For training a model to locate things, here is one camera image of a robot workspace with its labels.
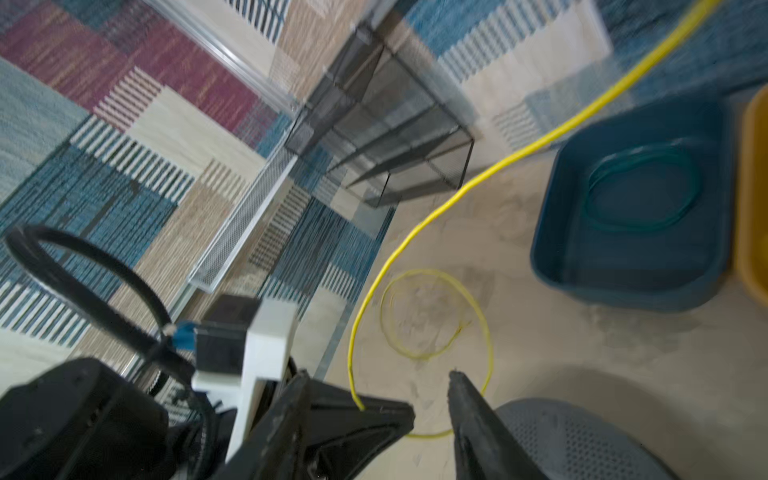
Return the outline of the dark grey spool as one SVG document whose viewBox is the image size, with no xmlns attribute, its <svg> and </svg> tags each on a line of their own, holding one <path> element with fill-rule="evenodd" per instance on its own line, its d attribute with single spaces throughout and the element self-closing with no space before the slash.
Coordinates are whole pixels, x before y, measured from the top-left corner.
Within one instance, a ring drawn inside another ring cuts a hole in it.
<svg viewBox="0 0 768 480">
<path fill-rule="evenodd" d="M 495 413 L 550 479 L 678 477 L 642 443 L 577 405 L 527 398 L 510 401 Z"/>
</svg>

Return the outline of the yellow plastic bin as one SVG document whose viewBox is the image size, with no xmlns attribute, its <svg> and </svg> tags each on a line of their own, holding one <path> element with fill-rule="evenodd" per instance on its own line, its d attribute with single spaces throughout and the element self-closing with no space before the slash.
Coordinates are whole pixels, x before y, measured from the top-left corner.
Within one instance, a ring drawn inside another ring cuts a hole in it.
<svg viewBox="0 0 768 480">
<path fill-rule="evenodd" d="M 734 268 L 751 297 L 767 305 L 767 88 L 746 105 L 738 137 Z"/>
</svg>

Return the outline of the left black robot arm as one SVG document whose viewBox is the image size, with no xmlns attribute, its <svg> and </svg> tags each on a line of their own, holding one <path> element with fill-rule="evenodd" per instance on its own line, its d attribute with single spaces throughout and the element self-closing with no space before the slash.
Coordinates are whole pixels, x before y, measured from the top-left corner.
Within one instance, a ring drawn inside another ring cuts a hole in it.
<svg viewBox="0 0 768 480">
<path fill-rule="evenodd" d="M 158 295 L 131 268 L 90 242 L 45 225 L 17 224 L 4 236 L 12 259 L 45 292 L 157 366 L 186 390 L 196 423 L 171 429 L 165 412 L 132 381 L 101 361 L 62 363 L 1 399 L 4 479 L 160 479 L 187 465 L 191 479 L 210 479 L 222 465 L 220 417 L 191 387 L 194 368 L 171 346 L 172 322 Z M 44 246 L 79 254 L 120 278 L 159 327 L 152 337 L 69 274 Z"/>
</svg>

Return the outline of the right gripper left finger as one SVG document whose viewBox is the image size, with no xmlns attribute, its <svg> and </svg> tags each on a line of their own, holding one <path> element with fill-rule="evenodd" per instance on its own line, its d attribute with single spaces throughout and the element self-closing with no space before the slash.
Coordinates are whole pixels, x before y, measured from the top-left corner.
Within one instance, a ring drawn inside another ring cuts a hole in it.
<svg viewBox="0 0 768 480">
<path fill-rule="evenodd" d="M 411 432 L 413 407 L 351 394 L 301 371 L 215 479 L 353 479 Z"/>
</svg>

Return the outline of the teal plastic bin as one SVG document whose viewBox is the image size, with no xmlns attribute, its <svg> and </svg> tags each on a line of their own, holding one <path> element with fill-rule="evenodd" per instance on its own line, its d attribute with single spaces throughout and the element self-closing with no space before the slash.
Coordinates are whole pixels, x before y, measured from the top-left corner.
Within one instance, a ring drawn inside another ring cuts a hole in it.
<svg viewBox="0 0 768 480">
<path fill-rule="evenodd" d="M 688 94 L 591 124 L 558 151 L 530 250 L 536 276 L 576 299 L 680 312 L 729 267 L 734 115 Z"/>
</svg>

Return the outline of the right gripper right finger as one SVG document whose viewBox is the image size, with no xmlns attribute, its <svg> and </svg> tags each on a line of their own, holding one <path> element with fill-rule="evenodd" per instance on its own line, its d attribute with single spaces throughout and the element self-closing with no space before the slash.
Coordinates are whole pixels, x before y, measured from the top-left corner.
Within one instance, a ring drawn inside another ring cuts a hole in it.
<svg viewBox="0 0 768 480">
<path fill-rule="evenodd" d="M 449 414 L 458 479 L 544 479 L 469 378 L 449 374 Z"/>
</svg>

